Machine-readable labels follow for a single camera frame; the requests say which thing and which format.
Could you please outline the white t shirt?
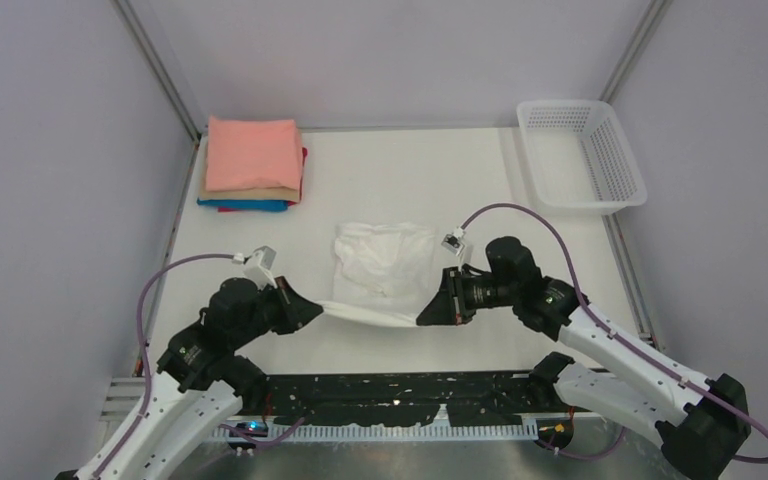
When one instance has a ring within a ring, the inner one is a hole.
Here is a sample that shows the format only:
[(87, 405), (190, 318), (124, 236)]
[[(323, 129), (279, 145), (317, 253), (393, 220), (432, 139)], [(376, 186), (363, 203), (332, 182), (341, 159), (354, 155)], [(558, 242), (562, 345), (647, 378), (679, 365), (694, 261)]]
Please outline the white t shirt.
[(437, 230), (410, 222), (336, 228), (333, 294), (324, 314), (381, 328), (415, 328), (432, 297)]

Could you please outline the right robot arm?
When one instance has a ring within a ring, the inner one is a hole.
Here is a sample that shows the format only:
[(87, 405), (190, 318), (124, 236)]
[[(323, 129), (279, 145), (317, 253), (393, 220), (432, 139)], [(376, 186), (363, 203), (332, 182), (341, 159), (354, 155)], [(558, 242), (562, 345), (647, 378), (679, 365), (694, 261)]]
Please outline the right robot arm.
[(460, 326), (481, 309), (511, 308), (525, 327), (611, 374), (552, 352), (531, 372), (537, 406), (551, 411), (565, 403), (595, 412), (649, 440), (685, 477), (720, 477), (751, 433), (746, 390), (737, 379), (711, 379), (628, 337), (572, 285), (543, 275), (516, 238), (497, 238), (485, 253), (486, 273), (469, 265), (444, 269), (418, 325)]

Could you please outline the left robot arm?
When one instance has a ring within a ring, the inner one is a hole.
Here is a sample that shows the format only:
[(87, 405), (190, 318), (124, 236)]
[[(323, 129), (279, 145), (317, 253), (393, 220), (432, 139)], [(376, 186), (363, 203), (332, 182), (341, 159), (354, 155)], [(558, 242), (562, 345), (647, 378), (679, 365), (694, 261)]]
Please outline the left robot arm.
[(169, 478), (221, 423), (265, 405), (266, 375), (239, 349), (268, 333), (295, 333), (323, 312), (283, 277), (263, 286), (224, 281), (198, 320), (169, 340), (118, 430), (87, 464), (58, 478)]

